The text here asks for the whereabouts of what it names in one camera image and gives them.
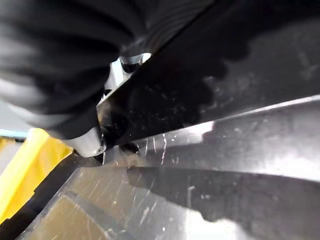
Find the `yellow object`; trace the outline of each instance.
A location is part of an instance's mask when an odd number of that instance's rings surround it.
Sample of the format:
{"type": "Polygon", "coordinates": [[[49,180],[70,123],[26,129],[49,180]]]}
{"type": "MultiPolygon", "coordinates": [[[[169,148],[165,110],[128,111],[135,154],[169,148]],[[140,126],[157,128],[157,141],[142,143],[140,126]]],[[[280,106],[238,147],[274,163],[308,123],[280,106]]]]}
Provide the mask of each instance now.
{"type": "Polygon", "coordinates": [[[45,177],[72,153],[62,141],[33,128],[0,176],[0,224],[11,218],[34,194],[45,177]]]}
{"type": "Polygon", "coordinates": [[[6,139],[6,138],[0,138],[0,152],[7,144],[14,143],[14,140],[6,139]]]}

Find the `scratch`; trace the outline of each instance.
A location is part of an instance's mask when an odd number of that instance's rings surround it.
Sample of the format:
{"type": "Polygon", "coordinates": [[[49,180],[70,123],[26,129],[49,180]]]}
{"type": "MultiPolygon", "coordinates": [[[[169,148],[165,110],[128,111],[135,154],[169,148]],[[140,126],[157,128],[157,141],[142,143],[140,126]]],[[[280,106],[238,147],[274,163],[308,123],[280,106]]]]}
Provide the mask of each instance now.
{"type": "Polygon", "coordinates": [[[155,137],[153,137],[153,148],[154,148],[154,153],[157,153],[155,137]]]}
{"type": "Polygon", "coordinates": [[[300,52],[297,54],[297,57],[298,57],[301,65],[302,65],[304,68],[309,67],[310,61],[309,61],[309,58],[308,58],[308,55],[306,54],[306,52],[300,51],[300,52]]]}
{"type": "Polygon", "coordinates": [[[107,191],[107,189],[108,189],[109,186],[111,185],[112,181],[113,181],[113,178],[110,180],[110,182],[109,182],[109,183],[106,185],[106,187],[103,189],[101,195],[97,198],[97,200],[99,200],[99,199],[105,194],[105,192],[107,191]]]}
{"type": "Polygon", "coordinates": [[[126,178],[127,176],[124,176],[127,173],[127,169],[124,169],[123,173],[122,173],[122,178],[126,178]]]}
{"type": "Polygon", "coordinates": [[[151,208],[151,212],[155,209],[156,205],[157,205],[157,202],[155,201],[152,208],[151,208]]]}
{"type": "Polygon", "coordinates": [[[127,228],[128,227],[128,222],[131,219],[133,213],[131,212],[126,218],[125,218],[125,222],[124,222],[124,227],[127,228]]]}
{"type": "Polygon", "coordinates": [[[138,151],[135,153],[135,160],[138,159],[138,156],[139,156],[139,153],[140,153],[140,147],[139,147],[139,144],[136,145],[137,148],[138,148],[138,151]]]}
{"type": "Polygon", "coordinates": [[[305,67],[305,69],[301,71],[301,75],[306,80],[309,80],[310,78],[312,78],[314,71],[316,71],[318,68],[319,68],[319,65],[317,65],[317,64],[305,67]]]}
{"type": "Polygon", "coordinates": [[[146,139],[146,143],[145,143],[145,156],[147,156],[147,151],[148,151],[148,138],[146,139]]]}
{"type": "Polygon", "coordinates": [[[142,223],[144,222],[144,220],[145,220],[148,212],[149,212],[149,207],[147,206],[147,207],[145,208],[145,210],[143,211],[143,215],[142,215],[142,218],[141,218],[141,220],[140,220],[139,227],[140,227],[140,226],[142,225],[142,223]]]}
{"type": "Polygon", "coordinates": [[[89,238],[90,238],[90,240],[92,240],[91,230],[90,230],[90,226],[89,226],[89,218],[87,218],[87,220],[86,220],[86,228],[87,228],[88,233],[89,233],[89,238]]]}
{"type": "Polygon", "coordinates": [[[147,196],[147,195],[150,193],[152,187],[154,186],[154,183],[155,183],[155,178],[153,178],[152,183],[151,183],[151,186],[150,186],[150,188],[149,188],[149,190],[148,190],[148,192],[146,193],[145,196],[147,196]]]}
{"type": "Polygon", "coordinates": [[[136,190],[136,187],[137,187],[137,184],[139,183],[140,178],[141,178],[141,173],[139,174],[138,180],[136,181],[136,183],[131,191],[131,194],[136,190]]]}
{"type": "Polygon", "coordinates": [[[163,134],[163,141],[164,141],[164,147],[163,147],[163,153],[162,153],[162,161],[161,161],[161,165],[164,164],[164,159],[165,159],[165,154],[166,154],[166,149],[167,149],[167,139],[166,139],[166,135],[163,134]]]}
{"type": "Polygon", "coordinates": [[[126,215],[125,215],[124,211],[122,211],[121,209],[120,209],[120,214],[121,214],[121,216],[122,216],[123,218],[125,218],[125,217],[126,217],[126,215]]]}
{"type": "Polygon", "coordinates": [[[91,193],[89,194],[88,198],[91,197],[91,195],[94,193],[95,189],[97,188],[98,184],[100,183],[100,180],[96,183],[96,185],[94,186],[94,188],[92,189],[91,193]]]}
{"type": "Polygon", "coordinates": [[[119,187],[118,190],[116,191],[112,202],[116,202],[117,197],[118,197],[118,195],[119,195],[119,193],[120,193],[121,187],[122,187],[122,184],[120,185],[120,187],[119,187]]]}
{"type": "Polygon", "coordinates": [[[133,202],[132,202],[132,207],[135,205],[136,197],[137,197],[137,195],[134,195],[133,202]]]}
{"type": "Polygon", "coordinates": [[[186,203],[187,203],[187,207],[191,208],[191,194],[192,194],[192,190],[195,189],[195,186],[189,186],[187,188],[187,192],[186,192],[186,203]]]}
{"type": "Polygon", "coordinates": [[[147,194],[141,199],[141,201],[138,203],[137,208],[140,208],[141,204],[145,201],[145,198],[147,194]]]}

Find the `dark surface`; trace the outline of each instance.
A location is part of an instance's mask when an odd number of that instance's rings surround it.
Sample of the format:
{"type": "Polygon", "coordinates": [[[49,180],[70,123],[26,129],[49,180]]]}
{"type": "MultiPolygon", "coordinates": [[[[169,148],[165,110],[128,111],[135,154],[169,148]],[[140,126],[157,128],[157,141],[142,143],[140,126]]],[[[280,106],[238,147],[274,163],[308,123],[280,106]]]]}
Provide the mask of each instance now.
{"type": "Polygon", "coordinates": [[[280,175],[320,182],[320,96],[115,146],[113,166],[280,175]]]}
{"type": "Polygon", "coordinates": [[[135,70],[137,70],[137,68],[140,66],[139,63],[136,64],[126,64],[121,62],[121,67],[123,69],[124,72],[126,72],[127,74],[131,74],[133,73],[135,70]]]}
{"type": "Polygon", "coordinates": [[[319,94],[319,14],[315,0],[217,1],[109,96],[99,120],[122,144],[319,94]]]}

